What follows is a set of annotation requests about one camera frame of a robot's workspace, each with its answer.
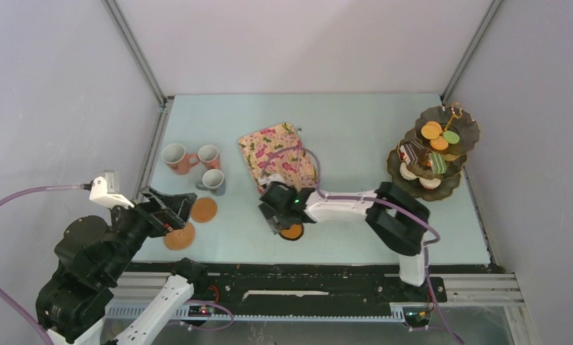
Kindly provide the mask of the blue grey mug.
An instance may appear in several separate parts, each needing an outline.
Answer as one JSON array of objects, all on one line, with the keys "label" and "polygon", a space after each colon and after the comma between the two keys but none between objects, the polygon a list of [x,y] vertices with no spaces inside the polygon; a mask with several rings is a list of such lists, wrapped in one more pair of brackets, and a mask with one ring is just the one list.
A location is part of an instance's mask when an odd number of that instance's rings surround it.
[{"label": "blue grey mug", "polygon": [[220,169],[207,170],[196,183],[196,188],[215,196],[222,196],[226,192],[225,175]]}]

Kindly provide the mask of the green striped cake slice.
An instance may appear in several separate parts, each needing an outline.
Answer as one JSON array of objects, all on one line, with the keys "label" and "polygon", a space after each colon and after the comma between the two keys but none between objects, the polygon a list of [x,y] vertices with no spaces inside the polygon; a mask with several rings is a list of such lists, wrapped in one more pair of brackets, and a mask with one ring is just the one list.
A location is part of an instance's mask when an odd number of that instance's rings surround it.
[{"label": "green striped cake slice", "polygon": [[443,155],[436,152],[430,152],[428,154],[428,163],[433,174],[442,175],[447,171],[446,160]]}]

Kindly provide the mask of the orange round biscuit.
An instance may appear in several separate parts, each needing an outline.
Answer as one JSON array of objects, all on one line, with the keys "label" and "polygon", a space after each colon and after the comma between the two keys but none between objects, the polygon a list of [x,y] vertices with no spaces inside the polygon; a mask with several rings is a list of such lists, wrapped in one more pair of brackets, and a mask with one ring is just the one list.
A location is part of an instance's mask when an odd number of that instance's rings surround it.
[{"label": "orange round biscuit", "polygon": [[434,150],[444,151],[449,147],[449,143],[443,136],[438,136],[430,140],[430,145]]}]

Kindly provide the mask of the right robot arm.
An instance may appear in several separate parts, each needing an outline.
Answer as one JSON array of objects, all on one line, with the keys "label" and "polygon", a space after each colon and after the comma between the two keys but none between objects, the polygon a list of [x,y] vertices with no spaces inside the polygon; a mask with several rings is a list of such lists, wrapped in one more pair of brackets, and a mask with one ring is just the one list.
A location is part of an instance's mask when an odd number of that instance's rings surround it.
[{"label": "right robot arm", "polygon": [[429,223],[430,211],[393,183],[375,190],[330,193],[278,181],[261,184],[259,209],[275,233],[293,226],[327,221],[362,222],[398,254],[399,289],[408,300],[437,303],[430,279],[430,245],[441,236]]}]

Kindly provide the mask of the three tier black cake stand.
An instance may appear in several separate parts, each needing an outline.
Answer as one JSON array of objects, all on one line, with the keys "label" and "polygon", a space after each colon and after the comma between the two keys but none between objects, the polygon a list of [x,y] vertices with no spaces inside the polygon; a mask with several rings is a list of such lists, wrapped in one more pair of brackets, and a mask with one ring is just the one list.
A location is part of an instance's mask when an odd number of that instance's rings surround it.
[{"label": "three tier black cake stand", "polygon": [[441,201],[459,187],[480,127],[460,103],[423,111],[386,159],[392,182],[414,198]]}]

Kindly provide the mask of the white donut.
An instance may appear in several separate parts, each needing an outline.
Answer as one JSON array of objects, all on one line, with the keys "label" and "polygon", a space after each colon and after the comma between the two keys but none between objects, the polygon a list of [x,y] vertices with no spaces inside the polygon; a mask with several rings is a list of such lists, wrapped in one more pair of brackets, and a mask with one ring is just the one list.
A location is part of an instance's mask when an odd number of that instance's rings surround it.
[{"label": "white donut", "polygon": [[402,162],[402,163],[400,164],[399,173],[400,173],[400,175],[402,176],[402,178],[405,179],[405,180],[412,181],[412,180],[417,180],[417,179],[418,179],[418,176],[417,176],[415,173],[411,172],[411,171],[408,169],[408,166],[407,166],[407,164],[406,164],[405,162]]},{"label": "white donut", "polygon": [[420,177],[418,181],[421,184],[421,186],[426,190],[434,190],[441,185],[441,180],[438,178],[426,179]]}]

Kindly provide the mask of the floral rectangular tray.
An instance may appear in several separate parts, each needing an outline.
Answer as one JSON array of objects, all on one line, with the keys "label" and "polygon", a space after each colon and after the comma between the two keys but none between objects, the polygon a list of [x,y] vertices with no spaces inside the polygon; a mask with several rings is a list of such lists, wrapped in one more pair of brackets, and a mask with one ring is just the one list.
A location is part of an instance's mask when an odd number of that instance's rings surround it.
[{"label": "floral rectangular tray", "polygon": [[301,149],[299,131],[289,122],[244,135],[238,145],[258,191],[262,190],[260,179],[274,174],[298,190],[318,182],[313,159]]}]

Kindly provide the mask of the small yellow cookie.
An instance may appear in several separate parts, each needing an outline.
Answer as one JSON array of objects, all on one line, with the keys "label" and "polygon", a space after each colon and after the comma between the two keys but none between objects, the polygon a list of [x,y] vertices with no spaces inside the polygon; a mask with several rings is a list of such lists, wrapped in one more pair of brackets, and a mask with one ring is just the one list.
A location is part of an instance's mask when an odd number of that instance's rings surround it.
[{"label": "small yellow cookie", "polygon": [[435,121],[428,121],[421,127],[421,135],[427,140],[437,139],[442,133],[441,125]]}]

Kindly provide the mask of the green round biscuit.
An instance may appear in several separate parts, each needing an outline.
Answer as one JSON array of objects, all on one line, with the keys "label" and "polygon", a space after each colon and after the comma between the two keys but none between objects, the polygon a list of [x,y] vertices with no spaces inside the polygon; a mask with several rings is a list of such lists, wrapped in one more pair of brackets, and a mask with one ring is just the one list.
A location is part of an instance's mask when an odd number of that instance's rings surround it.
[{"label": "green round biscuit", "polygon": [[442,133],[442,137],[449,143],[449,144],[458,144],[460,141],[460,136],[453,131],[446,130]]}]

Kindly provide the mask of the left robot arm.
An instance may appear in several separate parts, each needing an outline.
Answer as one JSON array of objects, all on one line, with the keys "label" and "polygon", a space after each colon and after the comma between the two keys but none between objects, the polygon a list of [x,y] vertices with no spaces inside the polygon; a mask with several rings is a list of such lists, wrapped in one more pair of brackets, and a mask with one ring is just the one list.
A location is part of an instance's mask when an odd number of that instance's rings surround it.
[{"label": "left robot arm", "polygon": [[99,344],[112,289],[148,238],[182,229],[195,193],[168,195],[145,187],[134,203],[98,182],[84,185],[111,220],[86,216],[71,223],[55,246],[59,263],[36,301],[37,319],[51,344]]}]

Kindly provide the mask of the chocolate cake piece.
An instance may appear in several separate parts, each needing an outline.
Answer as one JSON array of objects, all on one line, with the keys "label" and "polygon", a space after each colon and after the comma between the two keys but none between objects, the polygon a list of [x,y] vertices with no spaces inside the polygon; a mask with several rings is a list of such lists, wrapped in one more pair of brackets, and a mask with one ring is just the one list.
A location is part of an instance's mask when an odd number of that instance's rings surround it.
[{"label": "chocolate cake piece", "polygon": [[408,140],[400,144],[399,155],[407,165],[427,166],[430,151],[417,139]]}]

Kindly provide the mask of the orange question mark coaster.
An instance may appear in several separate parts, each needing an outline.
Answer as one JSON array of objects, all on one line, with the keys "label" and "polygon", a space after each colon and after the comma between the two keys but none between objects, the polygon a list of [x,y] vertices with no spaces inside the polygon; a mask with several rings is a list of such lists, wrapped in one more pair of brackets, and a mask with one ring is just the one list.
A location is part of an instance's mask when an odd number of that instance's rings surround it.
[{"label": "orange question mark coaster", "polygon": [[304,235],[303,224],[293,224],[287,229],[282,229],[279,231],[279,236],[287,241],[298,241]]}]

